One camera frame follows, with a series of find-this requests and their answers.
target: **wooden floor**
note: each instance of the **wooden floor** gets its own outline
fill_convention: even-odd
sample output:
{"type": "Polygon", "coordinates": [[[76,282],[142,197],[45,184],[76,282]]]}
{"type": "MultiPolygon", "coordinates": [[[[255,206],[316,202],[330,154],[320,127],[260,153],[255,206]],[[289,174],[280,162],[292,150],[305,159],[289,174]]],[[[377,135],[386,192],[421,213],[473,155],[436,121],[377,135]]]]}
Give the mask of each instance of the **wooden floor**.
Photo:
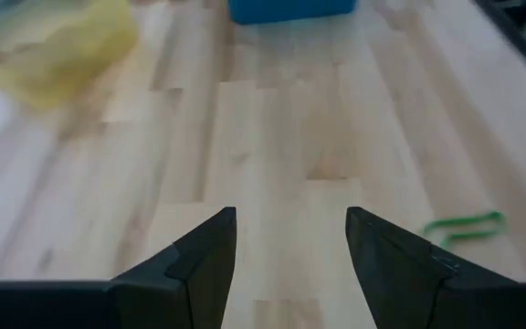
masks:
{"type": "Polygon", "coordinates": [[[134,14],[140,45],[74,104],[0,97],[0,278],[109,278],[236,206],[225,328],[369,328],[344,237],[361,206],[414,232],[498,209],[509,232],[455,252],[526,280],[526,63],[470,2],[134,14]]]}

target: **yellow object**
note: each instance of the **yellow object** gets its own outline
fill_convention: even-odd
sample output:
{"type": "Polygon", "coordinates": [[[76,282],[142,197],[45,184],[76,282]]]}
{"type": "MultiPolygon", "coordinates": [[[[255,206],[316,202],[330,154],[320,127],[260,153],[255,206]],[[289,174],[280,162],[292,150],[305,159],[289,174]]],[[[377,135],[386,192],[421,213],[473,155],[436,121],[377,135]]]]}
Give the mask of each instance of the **yellow object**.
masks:
{"type": "Polygon", "coordinates": [[[38,110],[60,105],[122,58],[135,41],[127,0],[90,0],[74,25],[10,54],[0,64],[0,87],[38,110]]]}

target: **blue container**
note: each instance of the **blue container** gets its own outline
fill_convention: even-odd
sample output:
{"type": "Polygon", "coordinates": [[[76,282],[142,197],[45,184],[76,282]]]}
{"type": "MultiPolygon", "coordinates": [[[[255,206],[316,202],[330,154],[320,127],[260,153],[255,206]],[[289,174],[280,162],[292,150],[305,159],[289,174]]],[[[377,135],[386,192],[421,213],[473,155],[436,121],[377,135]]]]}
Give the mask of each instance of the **blue container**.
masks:
{"type": "Polygon", "coordinates": [[[228,0],[232,19],[239,24],[350,13],[356,0],[228,0]]]}

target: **green rubber band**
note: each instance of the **green rubber band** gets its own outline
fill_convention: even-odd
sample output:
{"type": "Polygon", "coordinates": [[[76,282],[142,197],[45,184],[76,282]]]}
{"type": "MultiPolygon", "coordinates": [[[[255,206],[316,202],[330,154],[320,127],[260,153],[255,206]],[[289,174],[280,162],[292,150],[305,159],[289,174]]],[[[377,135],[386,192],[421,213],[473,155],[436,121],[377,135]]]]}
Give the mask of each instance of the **green rubber band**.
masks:
{"type": "Polygon", "coordinates": [[[496,223],[495,228],[481,229],[470,232],[448,233],[446,237],[441,241],[440,247],[443,249],[450,249],[452,242],[457,240],[489,238],[500,233],[506,227],[504,215],[502,215],[502,213],[500,213],[499,211],[493,210],[488,213],[477,216],[445,218],[432,221],[424,227],[423,235],[426,236],[429,233],[431,233],[432,230],[437,228],[462,227],[466,225],[483,223],[486,221],[494,221],[496,223]]]}

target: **hardwood surface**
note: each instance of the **hardwood surface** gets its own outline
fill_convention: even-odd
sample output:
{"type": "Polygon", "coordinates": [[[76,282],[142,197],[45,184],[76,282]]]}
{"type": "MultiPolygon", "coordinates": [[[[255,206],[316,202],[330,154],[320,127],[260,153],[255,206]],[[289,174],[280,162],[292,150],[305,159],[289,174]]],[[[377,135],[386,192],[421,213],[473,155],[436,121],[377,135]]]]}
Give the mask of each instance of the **hardwood surface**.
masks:
{"type": "Polygon", "coordinates": [[[361,206],[414,232],[498,209],[507,233],[454,251],[526,280],[526,63],[469,1],[134,14],[140,44],[73,104],[0,95],[0,279],[110,278],[236,206],[225,328],[370,328],[344,237],[361,206]]]}

